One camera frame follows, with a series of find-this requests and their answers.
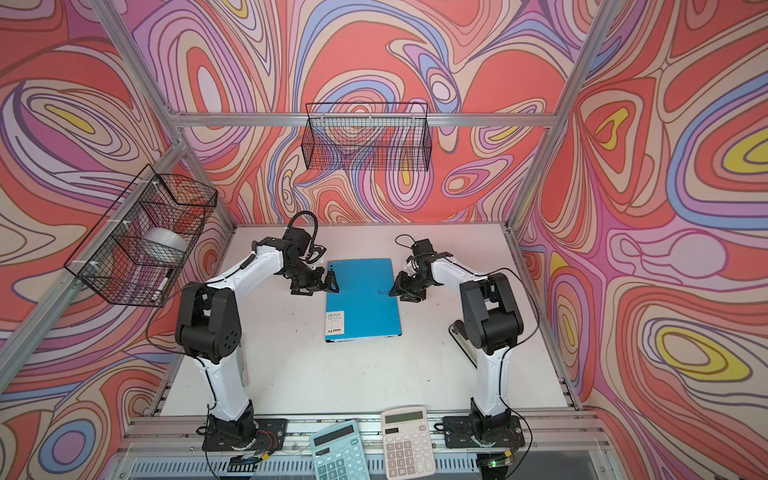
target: robotic arm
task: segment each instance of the robotic arm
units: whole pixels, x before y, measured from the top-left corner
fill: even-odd
[[[184,354],[197,361],[198,369],[214,394],[214,406],[208,412],[207,445],[223,445],[230,449],[248,449],[256,438],[253,404],[243,390],[236,349],[242,328],[237,311],[237,298],[248,296],[268,276],[277,274],[291,280],[294,295],[315,292],[339,292],[336,276],[330,270],[315,267],[325,247],[314,245],[317,233],[293,227],[290,221],[283,238],[267,237],[254,241],[250,255],[240,264],[205,283],[188,283],[181,294],[176,343]]]
[[[436,253],[427,239],[414,242],[411,251],[406,271],[398,274],[389,295],[420,302],[433,285],[449,286],[460,295],[464,319],[454,328],[477,349],[478,381],[468,419],[471,436],[482,445],[508,440],[507,432],[519,424],[504,403],[507,382],[500,379],[507,378],[509,350],[523,333],[523,321],[507,276],[476,273],[450,253]],[[498,305],[489,308],[486,302]]]

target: blue folder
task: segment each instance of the blue folder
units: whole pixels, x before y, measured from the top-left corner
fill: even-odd
[[[334,260],[328,267],[339,292],[326,294],[326,342],[402,335],[397,297],[389,296],[389,258]]]

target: wire basket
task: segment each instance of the wire basket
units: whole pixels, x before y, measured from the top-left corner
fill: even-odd
[[[428,112],[422,102],[306,104],[306,169],[428,171]]]
[[[156,173],[83,267],[73,271],[70,257],[65,268],[109,303],[158,306],[184,268],[217,198],[215,189],[189,177]]]

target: white table surface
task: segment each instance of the white table surface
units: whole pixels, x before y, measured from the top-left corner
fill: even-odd
[[[238,228],[221,271],[242,261],[252,240],[281,237],[283,231]],[[320,227],[317,243],[328,247],[326,261],[391,258],[397,274],[410,254],[394,242],[400,233],[429,238],[435,250],[453,253],[477,271],[502,266],[518,271],[501,226],[490,223],[328,226]],[[407,238],[400,241],[409,243]],[[517,279],[510,278],[510,284],[523,315],[524,339],[536,327],[533,310]],[[248,297],[237,299],[249,379],[246,393],[254,412],[381,412],[407,405],[430,411],[469,409],[477,372],[448,332],[462,317],[461,300],[453,290],[431,286],[426,301],[398,302],[399,337],[326,343],[326,294],[294,296],[289,285],[282,276],[271,276]],[[512,408],[567,406],[541,333],[509,357],[507,401]],[[185,356],[161,415],[204,415],[211,399],[194,361]]]

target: psychedelic wallpaper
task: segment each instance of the psychedelic wallpaper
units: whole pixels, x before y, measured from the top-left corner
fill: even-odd
[[[174,110],[302,112],[425,101],[435,112],[552,112],[592,2],[426,0],[115,4]],[[236,223],[506,220],[542,129],[433,128],[428,174],[306,172],[302,128],[195,127]]]
[[[80,239],[169,145],[85,0],[0,3],[0,342]],[[209,276],[215,217],[184,272]],[[175,304],[151,334],[170,345]],[[151,310],[83,290],[0,396],[0,478],[95,478],[170,361]]]
[[[301,128],[189,127],[235,223],[503,221],[543,128],[460,127],[453,152],[432,147],[429,172],[306,170]]]
[[[630,478],[768,478],[768,2],[631,0],[515,223]]]

